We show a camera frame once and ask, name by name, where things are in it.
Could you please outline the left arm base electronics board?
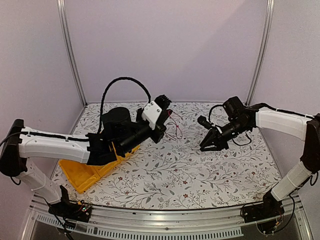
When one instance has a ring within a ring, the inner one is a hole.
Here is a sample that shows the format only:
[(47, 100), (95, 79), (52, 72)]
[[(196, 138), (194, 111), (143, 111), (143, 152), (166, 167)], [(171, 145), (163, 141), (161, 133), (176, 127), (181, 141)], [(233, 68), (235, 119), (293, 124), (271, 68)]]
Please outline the left arm base electronics board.
[(58, 203), (49, 204), (48, 212), (64, 220), (75, 220), (88, 223), (92, 214), (92, 204), (84, 202), (70, 202), (69, 200), (61, 200)]

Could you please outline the right arm base electronics board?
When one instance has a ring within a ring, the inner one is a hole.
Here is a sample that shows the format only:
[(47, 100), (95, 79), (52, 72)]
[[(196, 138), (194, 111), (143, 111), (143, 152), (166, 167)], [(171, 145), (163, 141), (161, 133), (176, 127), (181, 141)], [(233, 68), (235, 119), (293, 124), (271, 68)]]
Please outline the right arm base electronics board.
[(261, 234), (265, 236), (274, 235), (275, 233), (284, 230), (291, 222), (296, 208), (294, 200), (292, 200), (292, 203), (293, 209), (285, 224), (285, 210), (281, 201), (275, 204), (244, 204), (240, 209), (240, 216), (245, 223), (255, 222), (256, 228)]

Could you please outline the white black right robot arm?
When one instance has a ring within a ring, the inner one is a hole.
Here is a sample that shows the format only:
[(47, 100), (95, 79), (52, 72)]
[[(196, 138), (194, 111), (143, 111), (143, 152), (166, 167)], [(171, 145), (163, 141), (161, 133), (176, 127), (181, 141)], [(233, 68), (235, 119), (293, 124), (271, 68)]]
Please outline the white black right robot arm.
[(272, 107), (265, 102), (248, 106), (237, 96), (219, 107), (226, 113), (228, 122), (225, 125), (212, 123), (203, 115), (197, 119), (207, 129), (199, 144), (202, 152), (227, 150), (235, 137), (254, 129), (284, 135), (290, 138), (290, 143), (300, 144), (295, 150), (300, 153), (296, 163), (292, 163), (283, 178), (263, 195), (258, 213), (262, 218), (269, 218), (281, 206), (282, 200), (320, 172), (320, 116)]

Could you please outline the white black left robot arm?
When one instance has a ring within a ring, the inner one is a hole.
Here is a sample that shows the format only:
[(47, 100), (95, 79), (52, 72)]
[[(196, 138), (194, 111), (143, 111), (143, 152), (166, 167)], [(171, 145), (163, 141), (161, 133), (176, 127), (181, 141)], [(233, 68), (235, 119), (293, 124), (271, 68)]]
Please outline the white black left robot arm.
[(172, 110), (145, 106), (131, 121), (125, 107), (116, 107), (102, 115), (103, 130), (86, 135), (65, 135), (26, 127), (16, 119), (7, 137), (1, 142), (0, 171), (17, 178), (41, 195), (63, 217), (70, 217), (74, 208), (68, 191), (50, 180), (31, 158), (52, 158), (74, 161), (88, 166), (105, 166), (124, 158), (147, 139), (158, 143), (166, 131), (165, 122)]

